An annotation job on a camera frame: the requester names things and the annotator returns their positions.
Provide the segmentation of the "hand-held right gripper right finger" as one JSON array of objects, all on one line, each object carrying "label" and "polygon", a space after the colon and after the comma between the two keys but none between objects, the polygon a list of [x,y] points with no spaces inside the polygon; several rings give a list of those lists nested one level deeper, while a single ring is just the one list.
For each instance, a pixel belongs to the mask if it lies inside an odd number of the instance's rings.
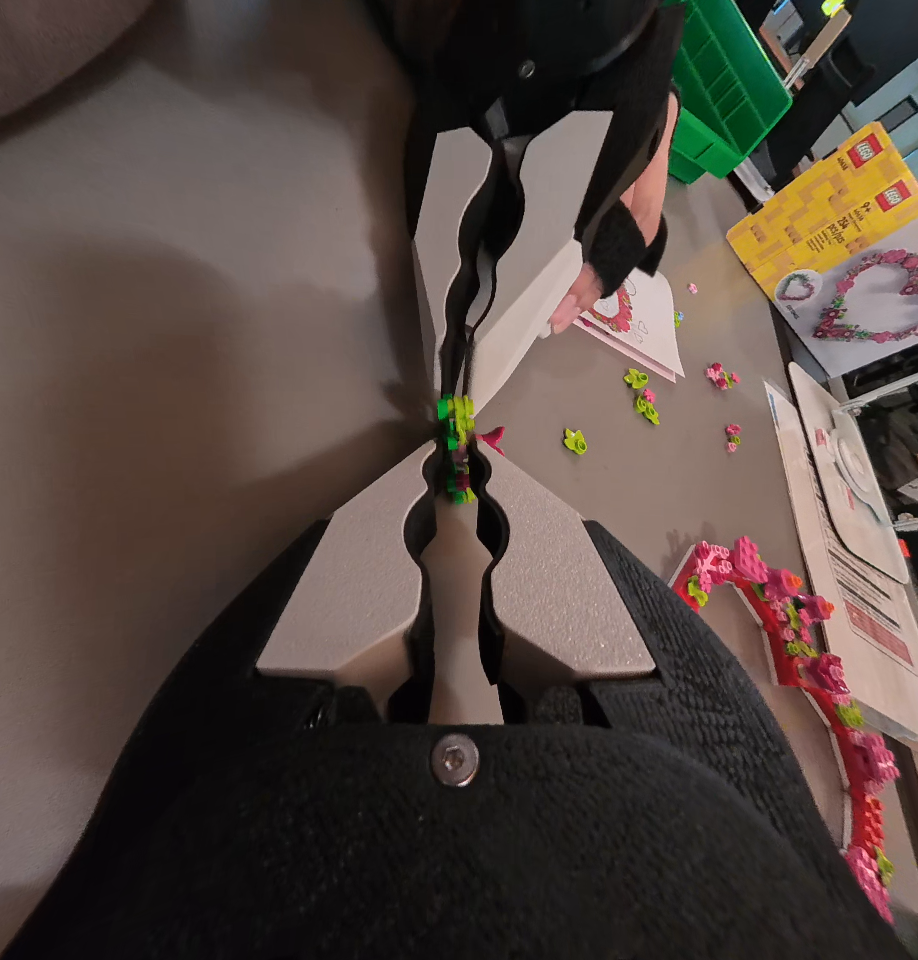
[{"label": "hand-held right gripper right finger", "polygon": [[489,552],[478,638],[504,722],[549,690],[638,681],[657,666],[581,514],[494,450],[474,453]]}]

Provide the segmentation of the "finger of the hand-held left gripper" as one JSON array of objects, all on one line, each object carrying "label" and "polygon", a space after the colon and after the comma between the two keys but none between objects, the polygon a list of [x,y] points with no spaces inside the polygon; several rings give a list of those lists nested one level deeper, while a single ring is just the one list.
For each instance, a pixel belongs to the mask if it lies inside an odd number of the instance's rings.
[{"label": "finger of the hand-held left gripper", "polygon": [[612,112],[574,111],[534,138],[518,170],[523,215],[494,268],[494,297],[473,335],[468,387],[476,411],[498,393],[550,319],[583,266],[575,224]]},{"label": "finger of the hand-held left gripper", "polygon": [[468,126],[436,135],[413,235],[422,349],[436,399],[452,394],[461,377],[469,313],[481,289],[492,162],[492,149]]}]

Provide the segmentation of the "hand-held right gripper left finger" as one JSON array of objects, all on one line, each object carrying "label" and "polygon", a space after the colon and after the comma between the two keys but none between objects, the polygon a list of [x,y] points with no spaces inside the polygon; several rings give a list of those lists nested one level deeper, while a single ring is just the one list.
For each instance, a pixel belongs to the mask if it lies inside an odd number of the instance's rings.
[{"label": "hand-held right gripper left finger", "polygon": [[425,443],[335,510],[259,655],[270,677],[366,690],[392,722],[426,722],[435,678],[430,578],[439,448]]}]

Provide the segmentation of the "red lego heart wreath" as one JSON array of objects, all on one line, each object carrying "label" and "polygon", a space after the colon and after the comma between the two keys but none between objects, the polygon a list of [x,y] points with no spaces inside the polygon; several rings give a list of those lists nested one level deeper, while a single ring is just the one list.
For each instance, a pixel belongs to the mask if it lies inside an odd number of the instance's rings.
[{"label": "red lego heart wreath", "polygon": [[884,788],[899,777],[896,758],[853,699],[842,660],[821,652],[812,629],[836,611],[807,593],[801,577],[768,566],[746,536],[733,546],[701,541],[680,563],[670,586],[700,612],[715,587],[731,585],[757,623],[778,687],[799,690],[825,726],[842,786],[844,837],[840,851],[878,913],[895,923],[889,887],[895,869],[884,851]]}]

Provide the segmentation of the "green lego flower sprig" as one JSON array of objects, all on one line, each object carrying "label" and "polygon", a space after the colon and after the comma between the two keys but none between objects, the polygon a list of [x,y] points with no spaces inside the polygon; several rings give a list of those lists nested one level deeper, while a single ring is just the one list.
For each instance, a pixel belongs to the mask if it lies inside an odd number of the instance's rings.
[{"label": "green lego flower sprig", "polygon": [[444,484],[452,502],[472,503],[469,444],[475,439],[474,403],[467,395],[444,395],[437,404],[437,418],[444,443]]}]

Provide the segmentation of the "lego instruction booklet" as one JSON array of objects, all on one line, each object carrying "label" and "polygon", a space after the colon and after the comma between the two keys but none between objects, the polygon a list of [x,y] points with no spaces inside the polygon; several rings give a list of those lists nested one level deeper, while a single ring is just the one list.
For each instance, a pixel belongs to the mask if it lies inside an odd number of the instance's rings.
[{"label": "lego instruction booklet", "polygon": [[618,290],[574,321],[632,362],[633,367],[671,383],[684,378],[676,327],[677,311],[667,279],[634,269]]}]

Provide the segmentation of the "yellow lego box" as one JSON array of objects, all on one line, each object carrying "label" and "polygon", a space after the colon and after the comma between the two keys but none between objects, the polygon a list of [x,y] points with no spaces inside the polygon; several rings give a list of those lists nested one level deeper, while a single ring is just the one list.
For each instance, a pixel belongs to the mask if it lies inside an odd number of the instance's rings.
[{"label": "yellow lego box", "polygon": [[863,126],[727,238],[829,375],[918,345],[918,181],[881,123]]}]

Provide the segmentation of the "person's left hand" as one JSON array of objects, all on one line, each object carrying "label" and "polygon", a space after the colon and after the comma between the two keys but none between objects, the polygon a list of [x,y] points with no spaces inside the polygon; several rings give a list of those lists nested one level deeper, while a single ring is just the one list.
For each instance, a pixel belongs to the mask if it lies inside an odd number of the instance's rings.
[{"label": "person's left hand", "polygon": [[564,331],[596,301],[614,293],[634,268],[653,275],[665,250],[665,201],[671,144],[681,114],[677,90],[670,88],[665,117],[631,162],[631,171],[593,212],[583,231],[589,239],[584,264],[549,320],[555,333]]}]

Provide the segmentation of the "green divided plastic bin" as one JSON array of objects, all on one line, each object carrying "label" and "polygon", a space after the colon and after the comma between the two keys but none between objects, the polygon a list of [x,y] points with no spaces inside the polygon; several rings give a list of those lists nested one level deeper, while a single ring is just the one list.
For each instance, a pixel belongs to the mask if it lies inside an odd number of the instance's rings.
[{"label": "green divided plastic bin", "polygon": [[681,117],[670,174],[687,186],[706,174],[723,179],[788,112],[792,96],[734,2],[666,6],[684,17],[673,66]]}]

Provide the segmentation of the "laminated instruction sheet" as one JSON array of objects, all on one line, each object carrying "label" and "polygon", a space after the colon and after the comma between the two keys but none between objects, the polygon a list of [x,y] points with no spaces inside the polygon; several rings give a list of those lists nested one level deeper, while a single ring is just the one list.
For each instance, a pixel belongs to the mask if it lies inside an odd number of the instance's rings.
[{"label": "laminated instruction sheet", "polygon": [[826,644],[842,660],[852,697],[885,733],[918,752],[918,613],[910,582],[891,581],[834,543],[792,386],[765,386],[808,576],[836,607]]}]

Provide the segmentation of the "wooden board on white stand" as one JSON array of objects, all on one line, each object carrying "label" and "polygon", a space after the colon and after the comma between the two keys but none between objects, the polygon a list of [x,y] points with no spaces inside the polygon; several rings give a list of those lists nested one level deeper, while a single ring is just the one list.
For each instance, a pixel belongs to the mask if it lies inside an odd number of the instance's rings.
[{"label": "wooden board on white stand", "polygon": [[834,543],[891,581],[911,575],[856,417],[799,364],[787,374]]}]

